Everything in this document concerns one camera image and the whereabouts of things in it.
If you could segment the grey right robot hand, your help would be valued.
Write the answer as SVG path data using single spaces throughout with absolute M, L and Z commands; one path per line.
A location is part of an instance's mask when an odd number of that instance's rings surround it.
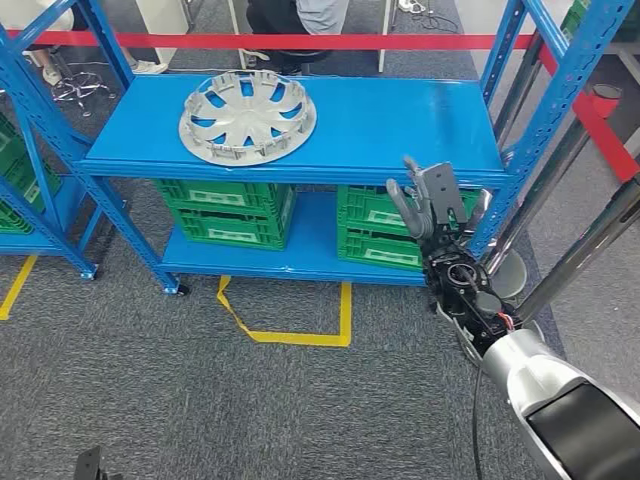
M 403 163 L 414 183 L 414 205 L 407 203 L 395 179 L 387 179 L 386 189 L 412 238 L 420 241 L 429 239 L 435 232 L 435 225 L 430 195 L 426 182 L 426 170 L 420 167 L 410 156 L 405 156 Z

